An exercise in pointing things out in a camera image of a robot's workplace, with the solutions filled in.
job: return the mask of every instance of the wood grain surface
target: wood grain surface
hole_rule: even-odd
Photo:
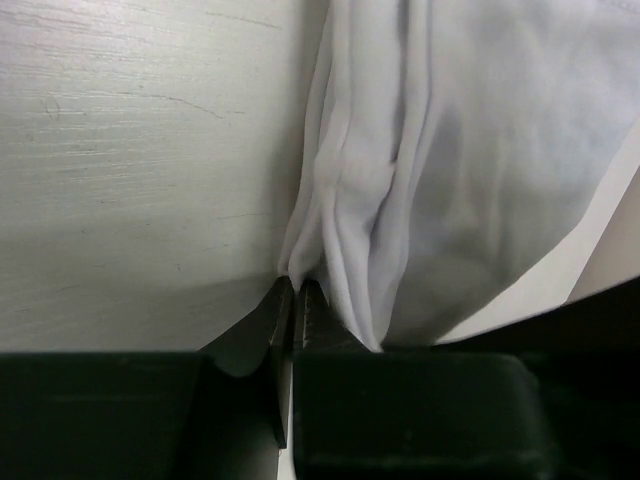
[[[197,348],[274,277],[325,2],[0,2],[0,350]]]

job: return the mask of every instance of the crumpled white fabric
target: crumpled white fabric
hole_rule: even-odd
[[[280,272],[373,351],[436,340],[579,224],[638,46],[629,1],[332,1]]]

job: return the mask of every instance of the black plastic object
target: black plastic object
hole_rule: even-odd
[[[628,480],[640,280],[462,342],[371,354],[303,287],[298,478]]]
[[[199,352],[0,356],[0,478],[275,480],[293,292]]]

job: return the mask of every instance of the white fabric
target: white fabric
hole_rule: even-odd
[[[372,350],[482,308],[581,221],[640,111],[635,8],[333,1],[281,272]]]

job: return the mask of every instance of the gray surface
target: gray surface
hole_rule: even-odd
[[[0,3],[0,350],[194,348],[255,305],[323,8]]]

